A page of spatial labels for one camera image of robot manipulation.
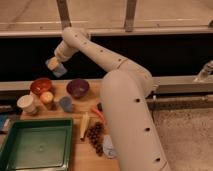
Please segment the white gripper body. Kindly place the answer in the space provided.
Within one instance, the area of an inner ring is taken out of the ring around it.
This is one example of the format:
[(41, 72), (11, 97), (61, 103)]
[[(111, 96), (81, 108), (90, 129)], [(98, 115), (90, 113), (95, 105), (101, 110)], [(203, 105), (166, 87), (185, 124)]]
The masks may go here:
[(69, 47), (62, 47), (58, 46), (55, 51), (54, 51), (55, 57), (60, 61), (60, 62), (66, 62), (68, 61), (71, 56), (72, 52)]

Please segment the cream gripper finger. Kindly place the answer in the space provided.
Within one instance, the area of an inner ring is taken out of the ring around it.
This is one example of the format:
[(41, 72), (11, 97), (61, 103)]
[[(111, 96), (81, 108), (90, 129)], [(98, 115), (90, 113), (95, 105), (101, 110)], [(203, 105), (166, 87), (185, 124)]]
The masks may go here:
[(51, 59), (48, 60), (47, 62), (47, 67), (50, 70), (54, 70), (59, 66), (58, 59), (56, 57), (52, 57)]

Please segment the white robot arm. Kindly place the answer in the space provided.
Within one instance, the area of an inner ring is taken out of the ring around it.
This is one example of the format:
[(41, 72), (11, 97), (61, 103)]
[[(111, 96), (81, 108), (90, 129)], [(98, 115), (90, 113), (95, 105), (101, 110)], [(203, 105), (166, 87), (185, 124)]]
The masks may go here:
[(67, 27), (48, 68), (55, 70), (82, 52), (106, 71), (100, 101), (121, 171), (171, 171), (146, 103), (154, 83), (136, 62), (90, 40), (84, 29)]

